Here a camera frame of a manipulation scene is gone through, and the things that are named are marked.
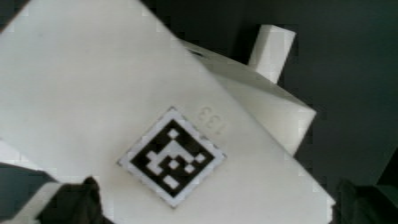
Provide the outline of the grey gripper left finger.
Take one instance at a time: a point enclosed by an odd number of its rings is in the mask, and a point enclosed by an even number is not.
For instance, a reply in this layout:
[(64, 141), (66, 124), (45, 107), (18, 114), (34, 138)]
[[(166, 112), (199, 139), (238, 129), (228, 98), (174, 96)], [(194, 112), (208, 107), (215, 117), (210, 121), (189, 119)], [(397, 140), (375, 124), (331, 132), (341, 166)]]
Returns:
[(61, 187), (36, 220), (39, 224), (114, 224), (103, 214), (100, 184), (93, 177)]

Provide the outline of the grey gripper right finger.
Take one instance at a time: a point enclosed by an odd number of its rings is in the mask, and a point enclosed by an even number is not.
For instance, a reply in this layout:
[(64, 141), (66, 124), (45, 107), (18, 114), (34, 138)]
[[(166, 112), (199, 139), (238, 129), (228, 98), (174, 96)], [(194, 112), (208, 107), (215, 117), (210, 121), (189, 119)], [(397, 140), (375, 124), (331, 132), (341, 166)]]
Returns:
[(347, 179), (340, 181), (331, 224), (398, 224), (395, 185), (356, 185)]

